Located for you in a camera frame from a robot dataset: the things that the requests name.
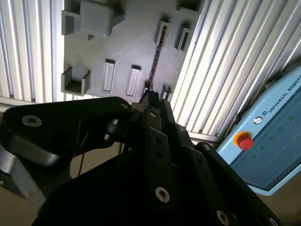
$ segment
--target black cable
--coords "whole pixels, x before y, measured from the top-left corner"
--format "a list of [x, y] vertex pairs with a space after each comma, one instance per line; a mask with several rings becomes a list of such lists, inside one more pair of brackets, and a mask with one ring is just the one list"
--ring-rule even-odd
[[79, 176], [80, 173], [81, 173], [81, 168], [83, 167], [84, 157], [85, 157], [85, 153], [83, 153], [81, 155], [81, 161], [80, 161], [80, 166], [79, 166], [79, 174], [77, 176]]

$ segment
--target white slats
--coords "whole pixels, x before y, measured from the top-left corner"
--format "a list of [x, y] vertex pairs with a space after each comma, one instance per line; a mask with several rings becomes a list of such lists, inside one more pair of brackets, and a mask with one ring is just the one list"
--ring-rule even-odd
[[203, 4], [171, 105], [192, 137], [217, 141], [267, 81], [300, 58], [301, 1]]
[[45, 102], [52, 102], [52, 56], [51, 56], [51, 17], [50, 0], [40, 0], [40, 20], [43, 43], [43, 73]]
[[3, 24], [2, 24], [2, 15], [0, 12], [0, 88], [1, 95], [3, 97], [9, 97], [9, 89], [8, 89], [8, 78], [9, 69], [8, 69], [8, 59], [5, 50], [5, 40], [3, 37]]
[[77, 100], [85, 100], [85, 99], [92, 99], [92, 98], [94, 98], [94, 96], [88, 94], [85, 94], [83, 97], [77, 96]]
[[14, 91], [14, 98], [23, 99], [21, 71], [18, 55], [16, 20], [12, 0], [0, 1], [1, 19], [6, 42], [6, 50], [9, 60], [9, 70]]
[[31, 51], [33, 59], [33, 77], [35, 87], [36, 103], [44, 102], [44, 75], [42, 68], [42, 43], [41, 43], [41, 26], [40, 26], [40, 1], [26, 1], [29, 13], [30, 33], [31, 33]]
[[27, 38], [26, 38], [26, 27], [25, 27], [25, 6], [23, 0], [13, 0], [13, 9], [16, 19], [16, 31], [17, 31], [17, 40], [19, 47], [19, 57], [21, 65], [21, 76], [22, 76], [22, 85], [23, 85], [23, 94], [25, 101], [31, 101], [31, 87], [30, 87], [30, 75], [29, 75], [29, 65], [28, 65], [28, 48], [27, 48]]
[[65, 101], [73, 100], [72, 94], [65, 93], [64, 95], [65, 95]]
[[53, 100], [63, 101], [61, 92], [61, 74], [64, 72], [64, 36], [62, 35], [62, 10], [64, 0], [51, 0], [52, 19], [52, 73]]

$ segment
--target screw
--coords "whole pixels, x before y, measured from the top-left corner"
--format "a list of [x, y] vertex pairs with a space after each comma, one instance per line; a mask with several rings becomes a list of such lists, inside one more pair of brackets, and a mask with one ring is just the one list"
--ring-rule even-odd
[[125, 109], [128, 109], [128, 106], [126, 104], [121, 104], [121, 106]]
[[228, 225], [230, 224], [227, 215], [226, 215], [223, 211], [218, 210], [218, 211], [216, 212], [216, 215], [217, 215], [217, 218], [220, 220], [220, 222], [221, 222], [223, 225], [228, 226]]
[[39, 127], [42, 125], [42, 120], [34, 115], [26, 115], [22, 118], [22, 123], [29, 127]]
[[155, 113], [153, 113], [153, 112], [150, 112], [150, 115], [151, 115], [152, 117], [154, 117], [154, 118], [157, 117], [157, 116], [155, 115]]
[[273, 226], [278, 226], [277, 222], [273, 218], [269, 218]]
[[157, 187], [155, 189], [155, 195], [160, 200], [160, 202], [163, 202], [163, 203], [169, 202], [169, 199], [170, 199], [169, 193], [165, 188]]

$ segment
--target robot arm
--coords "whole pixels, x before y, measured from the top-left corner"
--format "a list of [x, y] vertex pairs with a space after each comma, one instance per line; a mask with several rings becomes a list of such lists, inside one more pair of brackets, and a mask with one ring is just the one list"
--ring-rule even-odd
[[[154, 92], [132, 105], [108, 97], [14, 107], [0, 140], [0, 180], [39, 210], [35, 226], [141, 222], [137, 212], [168, 224], [186, 223], [189, 213], [210, 225], [281, 225], [209, 144], [193, 145]], [[74, 156], [114, 142], [125, 144], [122, 154], [71, 179]], [[118, 212], [129, 213], [112, 218]]]

